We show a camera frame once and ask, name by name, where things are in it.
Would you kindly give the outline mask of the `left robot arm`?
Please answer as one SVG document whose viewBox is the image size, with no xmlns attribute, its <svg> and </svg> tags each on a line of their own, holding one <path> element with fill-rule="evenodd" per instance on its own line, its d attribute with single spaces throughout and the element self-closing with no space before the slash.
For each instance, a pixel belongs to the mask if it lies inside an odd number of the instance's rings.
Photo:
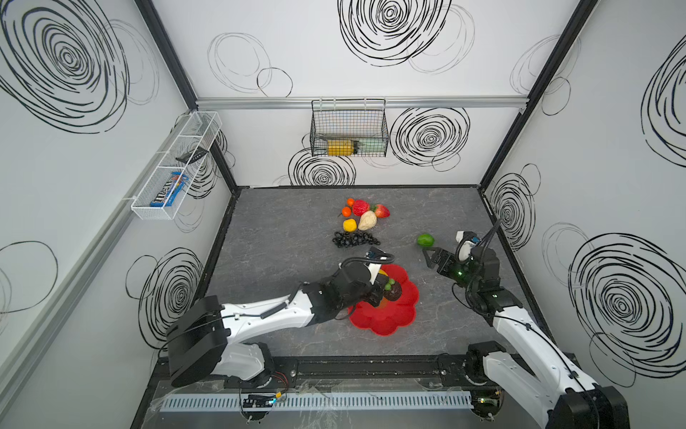
<svg viewBox="0 0 686 429">
<path fill-rule="evenodd" d="M 245 304 L 221 304 L 216 296 L 197 301 L 167 330 L 166 348 L 174 387 L 210 375 L 266 384 L 274 372 L 261 335 L 321 325 L 359 303 L 378 306 L 393 281 L 382 266 L 353 261 L 318 282 L 304 282 L 283 297 Z"/>
</svg>

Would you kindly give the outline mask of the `green box in basket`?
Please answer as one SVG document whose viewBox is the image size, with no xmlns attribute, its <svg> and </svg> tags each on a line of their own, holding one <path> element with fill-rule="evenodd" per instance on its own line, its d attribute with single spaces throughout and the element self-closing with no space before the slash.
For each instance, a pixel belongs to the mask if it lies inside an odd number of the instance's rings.
<svg viewBox="0 0 686 429">
<path fill-rule="evenodd" d="M 363 157 L 383 157 L 386 151 L 384 139 L 361 139 L 358 143 L 358 153 Z"/>
</svg>

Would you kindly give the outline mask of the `yellow box in basket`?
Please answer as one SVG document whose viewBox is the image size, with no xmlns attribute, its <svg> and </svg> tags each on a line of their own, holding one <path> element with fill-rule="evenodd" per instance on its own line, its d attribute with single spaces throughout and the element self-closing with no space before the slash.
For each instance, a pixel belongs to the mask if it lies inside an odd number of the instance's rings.
<svg viewBox="0 0 686 429">
<path fill-rule="evenodd" d="M 327 141 L 327 155 L 329 157 L 349 157 L 357 150 L 357 143 L 353 140 L 336 139 Z"/>
</svg>

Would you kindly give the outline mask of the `red pink apple fruit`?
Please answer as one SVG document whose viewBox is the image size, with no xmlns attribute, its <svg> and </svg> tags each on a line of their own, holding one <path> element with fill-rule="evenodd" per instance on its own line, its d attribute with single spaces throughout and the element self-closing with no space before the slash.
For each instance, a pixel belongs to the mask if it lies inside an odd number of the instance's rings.
<svg viewBox="0 0 686 429">
<path fill-rule="evenodd" d="M 352 205 L 352 213 L 355 216 L 362 216 L 364 213 L 370 210 L 370 204 L 364 200 L 355 200 Z"/>
</svg>

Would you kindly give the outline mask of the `dark purple plum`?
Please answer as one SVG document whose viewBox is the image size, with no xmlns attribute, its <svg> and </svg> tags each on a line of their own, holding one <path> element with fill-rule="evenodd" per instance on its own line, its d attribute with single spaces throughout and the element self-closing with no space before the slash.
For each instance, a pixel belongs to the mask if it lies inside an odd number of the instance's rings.
<svg viewBox="0 0 686 429">
<path fill-rule="evenodd" d="M 388 282 L 384 286 L 383 297 L 387 301 L 390 301 L 390 302 L 398 301 L 402 297 L 402 294 L 403 294 L 403 288 L 402 288 L 402 285 L 400 283 Z"/>
</svg>

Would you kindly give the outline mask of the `red flower shaped bowl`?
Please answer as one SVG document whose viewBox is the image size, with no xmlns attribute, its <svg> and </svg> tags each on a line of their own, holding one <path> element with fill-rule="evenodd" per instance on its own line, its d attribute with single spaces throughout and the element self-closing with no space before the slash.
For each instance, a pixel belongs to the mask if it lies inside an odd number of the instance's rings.
<svg viewBox="0 0 686 429">
<path fill-rule="evenodd" d="M 401 266 L 384 266 L 381 273 L 394 281 L 392 286 L 399 289 L 399 292 L 392 291 L 391 295 L 398 298 L 384 298 L 378 307 L 361 302 L 350 307 L 348 314 L 350 322 L 358 329 L 372 331 L 378 336 L 391 336 L 398 328 L 414 323 L 420 293 Z"/>
</svg>

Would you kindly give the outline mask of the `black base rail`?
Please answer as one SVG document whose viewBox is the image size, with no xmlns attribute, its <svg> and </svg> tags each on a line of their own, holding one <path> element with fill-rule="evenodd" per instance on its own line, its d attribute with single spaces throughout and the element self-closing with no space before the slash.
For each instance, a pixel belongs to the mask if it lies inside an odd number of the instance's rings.
<svg viewBox="0 0 686 429">
<path fill-rule="evenodd" d="M 200 359 L 182 369 L 174 369 L 169 359 L 159 360 L 148 385 L 169 382 L 174 387 L 217 381 L 221 387 L 295 389 L 307 381 L 417 379 L 425 384 L 434 382 L 440 388 L 495 390 L 497 385 L 479 380 L 467 373 L 471 359 L 466 355 L 405 356 L 304 356 L 272 357 L 261 351 L 256 357 L 232 359 L 227 369 L 211 368 L 210 359 Z"/>
</svg>

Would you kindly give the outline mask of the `aluminium wall rail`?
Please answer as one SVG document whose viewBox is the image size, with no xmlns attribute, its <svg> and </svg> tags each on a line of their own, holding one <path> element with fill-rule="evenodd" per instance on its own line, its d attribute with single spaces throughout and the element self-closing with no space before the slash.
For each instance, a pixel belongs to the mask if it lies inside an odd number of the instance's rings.
<svg viewBox="0 0 686 429">
<path fill-rule="evenodd" d="M 527 107 L 526 96 L 412 96 L 412 97 L 287 97 L 287 98 L 200 98 L 198 109 L 300 110 L 315 108 L 516 108 Z"/>
</svg>

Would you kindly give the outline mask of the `black grape bunch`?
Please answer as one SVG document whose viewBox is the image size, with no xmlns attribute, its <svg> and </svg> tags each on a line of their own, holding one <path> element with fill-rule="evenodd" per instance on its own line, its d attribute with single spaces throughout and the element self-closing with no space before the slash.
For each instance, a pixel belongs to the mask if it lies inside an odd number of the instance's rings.
<svg viewBox="0 0 686 429">
<path fill-rule="evenodd" d="M 335 232 L 332 243 L 338 248 L 356 246 L 379 246 L 381 242 L 369 232 Z"/>
</svg>

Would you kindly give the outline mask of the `beige potato shaped fruit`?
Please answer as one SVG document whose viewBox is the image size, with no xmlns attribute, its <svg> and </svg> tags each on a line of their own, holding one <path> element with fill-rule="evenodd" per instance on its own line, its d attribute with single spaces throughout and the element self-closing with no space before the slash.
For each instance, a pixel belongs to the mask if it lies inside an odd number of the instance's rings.
<svg viewBox="0 0 686 429">
<path fill-rule="evenodd" d="M 360 217 L 357 229 L 365 232 L 371 230 L 375 225 L 377 225 L 377 216 L 375 212 L 369 210 Z"/>
</svg>

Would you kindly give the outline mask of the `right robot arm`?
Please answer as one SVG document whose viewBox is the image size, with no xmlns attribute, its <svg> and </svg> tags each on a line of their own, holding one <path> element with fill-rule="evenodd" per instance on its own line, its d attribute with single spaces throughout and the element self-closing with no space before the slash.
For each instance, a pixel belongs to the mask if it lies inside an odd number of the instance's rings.
<svg viewBox="0 0 686 429">
<path fill-rule="evenodd" d="M 628 428 L 628 404 L 603 387 L 544 334 L 516 296 L 500 284 L 500 263 L 484 242 L 457 251 L 424 248 L 428 268 L 464 291 L 464 304 L 516 350 L 496 341 L 471 344 L 464 375 L 475 385 L 503 388 L 542 428 Z"/>
</svg>

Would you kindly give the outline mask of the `green lime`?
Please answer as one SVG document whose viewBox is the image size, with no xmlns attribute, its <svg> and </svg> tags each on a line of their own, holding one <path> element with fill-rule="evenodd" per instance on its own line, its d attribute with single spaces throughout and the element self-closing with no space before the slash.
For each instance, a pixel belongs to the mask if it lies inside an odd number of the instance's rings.
<svg viewBox="0 0 686 429">
<path fill-rule="evenodd" d="M 420 235 L 417 237 L 416 243 L 417 243 L 420 247 L 423 247 L 423 248 L 430 248 L 430 247 L 432 247 L 432 246 L 434 245 L 435 239 L 434 239 L 434 237 L 432 236 L 432 234 L 423 233 L 423 234 L 420 234 Z"/>
</svg>

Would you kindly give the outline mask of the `black remote control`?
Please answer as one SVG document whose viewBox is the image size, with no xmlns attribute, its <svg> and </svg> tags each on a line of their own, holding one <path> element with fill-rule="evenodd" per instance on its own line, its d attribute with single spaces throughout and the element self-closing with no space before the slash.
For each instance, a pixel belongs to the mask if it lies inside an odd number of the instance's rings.
<svg viewBox="0 0 686 429">
<path fill-rule="evenodd" d="M 189 152 L 181 155 L 180 157 L 176 157 L 175 160 L 179 164 L 183 164 L 186 166 L 187 164 L 195 164 L 196 162 L 202 160 L 206 155 L 208 154 L 208 151 L 204 148 L 196 148 L 193 150 L 189 150 Z"/>
</svg>

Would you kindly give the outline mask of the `red strawberry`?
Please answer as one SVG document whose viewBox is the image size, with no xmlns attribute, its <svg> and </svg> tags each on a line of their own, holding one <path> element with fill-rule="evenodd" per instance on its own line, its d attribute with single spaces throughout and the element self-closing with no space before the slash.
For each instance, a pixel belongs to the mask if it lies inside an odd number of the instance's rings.
<svg viewBox="0 0 686 429">
<path fill-rule="evenodd" d="M 384 205 L 378 204 L 374 207 L 373 212 L 375 216 L 379 219 L 388 218 L 391 216 L 391 212 Z"/>
</svg>

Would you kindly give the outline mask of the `blue candy packet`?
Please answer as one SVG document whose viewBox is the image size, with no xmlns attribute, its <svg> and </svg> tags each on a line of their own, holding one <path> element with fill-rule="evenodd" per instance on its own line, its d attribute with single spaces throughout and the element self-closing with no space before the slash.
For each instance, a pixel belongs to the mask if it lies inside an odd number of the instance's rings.
<svg viewBox="0 0 686 429">
<path fill-rule="evenodd" d="M 160 191 L 149 203 L 150 207 L 171 207 L 175 198 L 186 185 L 188 177 L 183 173 L 171 173 Z"/>
</svg>

